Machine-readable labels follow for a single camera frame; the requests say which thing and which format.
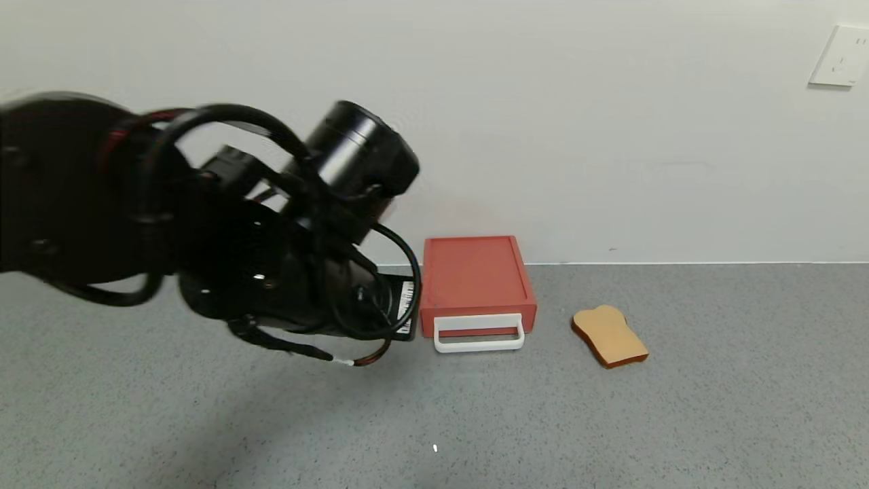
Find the wall outlet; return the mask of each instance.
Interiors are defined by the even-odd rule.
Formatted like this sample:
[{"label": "wall outlet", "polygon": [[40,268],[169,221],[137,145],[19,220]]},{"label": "wall outlet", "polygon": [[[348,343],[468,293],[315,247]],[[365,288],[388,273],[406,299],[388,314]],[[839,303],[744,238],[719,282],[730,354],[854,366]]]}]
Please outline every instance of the wall outlet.
[{"label": "wall outlet", "polygon": [[869,29],[837,25],[809,83],[854,86],[869,65]]}]

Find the speckled floor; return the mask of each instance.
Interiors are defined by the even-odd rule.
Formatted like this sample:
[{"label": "speckled floor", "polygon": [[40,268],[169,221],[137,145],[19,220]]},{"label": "speckled floor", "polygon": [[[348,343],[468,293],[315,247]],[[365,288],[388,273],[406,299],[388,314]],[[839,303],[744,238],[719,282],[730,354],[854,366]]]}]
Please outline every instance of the speckled floor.
[{"label": "speckled floor", "polygon": [[[0,487],[869,486],[869,265],[529,270],[522,350],[364,369],[247,346],[174,288],[117,310],[2,276]],[[570,331],[603,303],[645,363]]]}]

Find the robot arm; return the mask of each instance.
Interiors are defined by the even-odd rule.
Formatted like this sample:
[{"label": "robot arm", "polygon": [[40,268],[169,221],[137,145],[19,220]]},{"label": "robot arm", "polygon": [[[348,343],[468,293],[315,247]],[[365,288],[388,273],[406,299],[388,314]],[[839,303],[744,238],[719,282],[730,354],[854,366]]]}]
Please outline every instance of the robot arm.
[{"label": "robot arm", "polygon": [[[225,146],[194,168],[176,143],[210,123],[267,137],[291,159],[277,172]],[[419,163],[358,105],[335,104],[303,142],[243,105],[135,115],[94,97],[42,94],[0,107],[0,148],[0,271],[113,306],[142,304],[177,274],[190,308],[225,321],[238,338],[349,365],[409,339],[397,332],[416,314],[419,265],[378,220]],[[262,182],[269,189],[249,198]],[[288,200],[279,211],[262,204],[278,193]],[[410,281],[380,274],[358,251],[372,230],[407,255]],[[145,279],[135,292],[94,286],[138,274]],[[263,324],[384,343],[366,358],[337,360],[271,337]]]}]

